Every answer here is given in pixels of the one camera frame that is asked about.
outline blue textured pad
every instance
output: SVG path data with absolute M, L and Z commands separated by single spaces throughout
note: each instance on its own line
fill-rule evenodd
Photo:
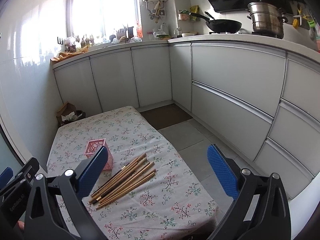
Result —
M 90 159 L 83 160 L 82 162 L 88 162 L 88 164 L 77 180 L 77 196 L 80 199 L 89 196 L 91 190 L 94 187 L 94 184 L 96 184 L 100 176 L 100 173 L 108 162 L 107 148 L 104 146 L 101 147 L 99 150 L 97 150 L 95 155 L 91 156 Z
M 223 157 L 220 155 L 214 145 L 210 145 L 207 151 L 208 161 L 218 177 L 218 180 L 223 187 L 225 193 L 237 199 L 239 195 L 237 178 L 225 162 Z
M 0 189 L 4 188 L 13 177 L 13 171 L 7 167 L 0 175 Z

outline silver screw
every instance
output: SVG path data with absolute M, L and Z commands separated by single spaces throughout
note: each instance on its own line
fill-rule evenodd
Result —
M 73 170 L 67 170 L 65 173 L 64 173 L 64 175 L 66 175 L 66 176 L 71 176 L 73 174 Z
M 36 176 L 36 179 L 37 180 L 41 180 L 43 178 L 43 174 L 38 174 L 37 176 Z
M 273 174 L 272 174 L 272 177 L 273 177 L 274 179 L 280 179 L 280 176 L 279 176 L 278 173 L 273 173 Z
M 243 170 L 242 170 L 242 174 L 248 176 L 248 175 L 251 174 L 251 171 L 248 170 L 248 169 L 243 169 Z

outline black frying pan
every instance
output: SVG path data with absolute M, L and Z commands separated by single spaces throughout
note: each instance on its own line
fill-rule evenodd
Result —
M 205 12 L 206 15 L 211 17 L 213 20 L 210 20 L 208 17 L 203 16 L 197 13 L 190 13 L 191 16 L 199 17 L 206 20 L 206 25 L 215 33 L 236 33 L 240 30 L 242 23 L 234 20 L 225 20 L 218 19 L 215 20 L 208 12 Z

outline white tablecloth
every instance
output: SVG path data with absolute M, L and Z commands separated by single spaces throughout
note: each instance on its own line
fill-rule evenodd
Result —
M 59 128 L 47 163 L 49 176 L 75 169 L 89 140 L 106 138 L 113 155 L 113 170 L 104 171 L 96 190 L 128 161 L 143 152 L 155 162 L 157 174 L 132 192 L 96 211 L 87 210 L 109 239 L 180 239 L 211 221 L 216 224 L 217 204 L 172 144 L 132 106 L 112 110 Z M 76 230 L 61 197 L 60 209 L 72 233 Z

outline gray cabinet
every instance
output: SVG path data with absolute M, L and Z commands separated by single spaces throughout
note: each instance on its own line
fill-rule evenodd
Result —
M 285 73 L 285 51 L 246 43 L 192 44 L 192 79 L 275 116 Z
M 191 111 L 191 44 L 169 47 L 172 99 Z
M 64 103 L 69 101 L 87 117 L 102 113 L 88 58 L 63 65 L 54 74 Z
M 320 171 L 320 123 L 281 99 L 268 135 L 297 158 L 313 175 Z
M 278 173 L 290 198 L 298 195 L 313 178 L 296 158 L 269 138 L 254 162 L 268 176 L 274 172 Z
M 140 107 L 172 99 L 167 45 L 132 48 L 132 61 Z
M 288 54 L 282 97 L 320 121 L 320 65 Z
M 251 161 L 257 156 L 272 117 L 226 93 L 192 83 L 192 113 L 210 125 Z
M 130 49 L 90 57 L 103 112 L 139 107 Z

